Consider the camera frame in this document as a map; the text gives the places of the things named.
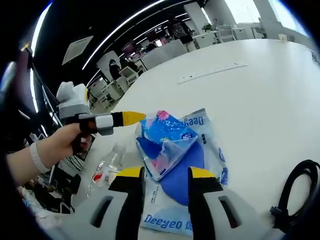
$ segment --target ceiling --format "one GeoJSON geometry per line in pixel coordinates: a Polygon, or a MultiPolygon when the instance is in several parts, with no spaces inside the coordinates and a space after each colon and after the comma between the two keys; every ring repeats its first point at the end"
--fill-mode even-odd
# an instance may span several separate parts
{"type": "Polygon", "coordinates": [[[167,20],[168,14],[177,16],[185,13],[183,6],[194,0],[185,1],[165,0],[132,19],[105,42],[84,70],[82,68],[89,56],[106,36],[124,20],[154,3],[155,0],[53,1],[42,24],[34,57],[35,66],[42,81],[53,94],[57,92],[62,81],[87,84],[97,72],[96,62],[104,52],[114,50],[121,55],[121,48],[127,42],[167,20]],[[62,65],[69,44],[88,36],[93,36],[93,39],[84,52],[62,65]]]}

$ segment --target tissue pack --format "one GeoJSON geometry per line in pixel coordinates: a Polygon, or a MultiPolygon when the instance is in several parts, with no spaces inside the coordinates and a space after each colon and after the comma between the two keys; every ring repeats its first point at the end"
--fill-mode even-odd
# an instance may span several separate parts
{"type": "Polygon", "coordinates": [[[198,135],[166,111],[147,116],[136,130],[136,145],[156,181],[163,178],[197,141],[198,135]]]}

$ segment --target potted plant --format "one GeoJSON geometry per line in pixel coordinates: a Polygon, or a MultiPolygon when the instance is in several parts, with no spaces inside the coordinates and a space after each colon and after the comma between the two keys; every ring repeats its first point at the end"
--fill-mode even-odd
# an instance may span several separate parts
{"type": "Polygon", "coordinates": [[[212,25],[210,23],[207,23],[206,25],[204,25],[202,27],[202,30],[204,30],[206,33],[210,33],[214,30],[214,28],[212,27],[212,25]]]}

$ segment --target black strap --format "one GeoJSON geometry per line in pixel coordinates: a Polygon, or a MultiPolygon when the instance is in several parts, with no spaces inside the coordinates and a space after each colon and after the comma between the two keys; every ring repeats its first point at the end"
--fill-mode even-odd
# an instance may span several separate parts
{"type": "Polygon", "coordinates": [[[297,220],[302,216],[305,209],[310,205],[318,184],[317,167],[320,169],[319,163],[312,160],[304,160],[300,162],[290,173],[282,190],[278,207],[272,206],[270,209],[271,215],[273,215],[275,218],[274,228],[280,229],[284,233],[287,233],[290,227],[297,222],[297,220]],[[311,180],[309,195],[302,207],[295,214],[289,215],[288,201],[291,188],[295,180],[303,174],[308,175],[311,180]]]}

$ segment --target white wristband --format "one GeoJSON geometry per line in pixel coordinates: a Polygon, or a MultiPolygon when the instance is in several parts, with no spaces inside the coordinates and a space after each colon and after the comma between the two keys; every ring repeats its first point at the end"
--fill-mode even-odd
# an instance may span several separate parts
{"type": "Polygon", "coordinates": [[[32,161],[33,161],[34,165],[36,166],[36,168],[38,169],[38,171],[42,174],[49,172],[50,168],[45,167],[45,165],[42,163],[42,161],[38,155],[37,144],[35,142],[32,143],[30,146],[30,153],[31,153],[32,161]]]}

